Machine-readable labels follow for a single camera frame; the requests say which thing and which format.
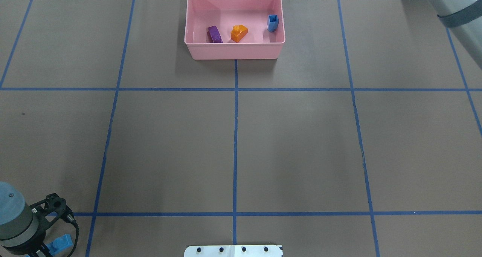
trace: table surface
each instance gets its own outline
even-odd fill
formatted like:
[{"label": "table surface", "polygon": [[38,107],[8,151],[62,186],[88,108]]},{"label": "table surface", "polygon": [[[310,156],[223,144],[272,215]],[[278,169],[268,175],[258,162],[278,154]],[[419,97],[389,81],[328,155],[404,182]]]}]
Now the table surface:
[{"label": "table surface", "polygon": [[479,256],[482,73],[457,39],[423,0],[283,6],[277,60],[195,61],[186,0],[0,0],[0,179],[67,199],[76,257]]}]

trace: blue block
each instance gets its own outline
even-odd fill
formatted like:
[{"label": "blue block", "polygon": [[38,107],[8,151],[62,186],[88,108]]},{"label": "blue block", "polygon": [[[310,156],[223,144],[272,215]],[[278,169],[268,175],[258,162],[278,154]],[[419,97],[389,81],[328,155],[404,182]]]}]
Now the blue block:
[{"label": "blue block", "polygon": [[279,20],[277,15],[268,16],[268,31],[275,32],[278,28]]},{"label": "blue block", "polygon": [[64,234],[63,236],[56,238],[52,243],[48,244],[47,247],[50,250],[50,254],[55,256],[56,254],[59,254],[73,245],[74,244],[72,243],[70,234]]}]

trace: purple block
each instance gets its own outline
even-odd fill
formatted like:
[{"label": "purple block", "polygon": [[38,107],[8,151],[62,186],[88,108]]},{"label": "purple block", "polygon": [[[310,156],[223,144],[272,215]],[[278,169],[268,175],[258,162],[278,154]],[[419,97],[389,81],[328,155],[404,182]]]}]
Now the purple block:
[{"label": "purple block", "polygon": [[215,25],[211,26],[211,27],[208,27],[208,33],[209,33],[209,36],[210,36],[210,40],[213,43],[222,43],[223,42],[223,40],[221,39],[221,35],[219,34],[219,31],[217,30],[217,27]]}]

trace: black wire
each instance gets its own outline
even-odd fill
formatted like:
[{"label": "black wire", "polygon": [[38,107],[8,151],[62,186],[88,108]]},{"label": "black wire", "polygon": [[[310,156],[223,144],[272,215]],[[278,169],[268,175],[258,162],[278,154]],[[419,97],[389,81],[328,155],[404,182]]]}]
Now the black wire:
[{"label": "black wire", "polygon": [[72,247],[72,250],[70,251],[69,255],[67,257],[72,256],[74,254],[75,248],[77,247],[77,242],[79,241],[79,224],[74,220],[71,222],[72,225],[75,227],[75,242],[74,242],[74,247]]}]

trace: pink bin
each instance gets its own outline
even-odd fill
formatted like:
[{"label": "pink bin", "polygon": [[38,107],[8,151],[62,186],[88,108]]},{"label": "pink bin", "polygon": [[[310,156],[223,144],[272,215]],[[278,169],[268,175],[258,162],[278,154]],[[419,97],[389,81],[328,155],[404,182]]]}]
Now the pink bin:
[{"label": "pink bin", "polygon": [[[275,32],[267,29],[276,14]],[[241,42],[231,40],[234,25],[248,28]],[[223,43],[210,43],[207,28],[215,25]],[[281,0],[188,0],[184,42],[196,60],[276,59],[285,41]]]}]

